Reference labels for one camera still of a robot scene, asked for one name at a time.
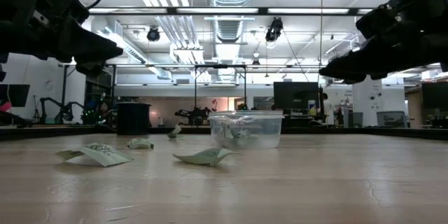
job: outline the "wooden table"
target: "wooden table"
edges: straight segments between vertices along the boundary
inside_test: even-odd
[[[218,167],[177,162],[209,136],[127,150],[112,134],[0,142],[0,223],[446,223],[448,144],[370,135],[290,135]],[[135,160],[98,167],[57,151],[110,144]]]

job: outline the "monitor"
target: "monitor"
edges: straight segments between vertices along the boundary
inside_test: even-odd
[[[308,101],[319,108],[319,84],[313,82],[275,82],[274,105],[278,109],[308,110]]]
[[[27,104],[28,91],[29,85],[2,84],[0,85],[0,101],[1,103],[9,101],[13,107],[24,107]]]
[[[421,84],[423,106],[427,109],[448,108],[448,82]]]

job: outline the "clear plastic container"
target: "clear plastic container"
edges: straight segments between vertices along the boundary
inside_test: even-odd
[[[276,148],[282,111],[221,111],[210,113],[211,136],[227,148]]]

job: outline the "black bin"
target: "black bin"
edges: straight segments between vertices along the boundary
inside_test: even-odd
[[[117,106],[117,134],[145,135],[148,133],[150,104],[123,102]]]

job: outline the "paper scrap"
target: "paper scrap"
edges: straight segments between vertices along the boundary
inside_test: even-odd
[[[231,154],[239,154],[231,150],[226,150],[223,148],[210,148],[203,150],[194,155],[175,155],[173,156],[180,161],[187,162],[194,165],[205,165],[209,167],[215,167],[222,159]]]
[[[168,133],[168,138],[170,139],[175,139],[177,138],[177,134],[179,134],[179,132],[182,130],[182,128],[179,125],[176,125],[174,127],[174,130],[171,131],[170,133]]]
[[[114,149],[111,146],[101,143],[91,143],[80,150],[64,150],[56,153],[57,156],[61,157],[64,161],[76,158],[82,155],[87,155],[88,157],[94,159],[102,166],[107,167],[111,165],[118,165],[125,162],[133,161],[134,158],[128,154],[122,153],[119,150]]]
[[[143,148],[154,150],[154,143],[151,143],[149,139],[136,138],[129,141],[127,147],[130,149]]]

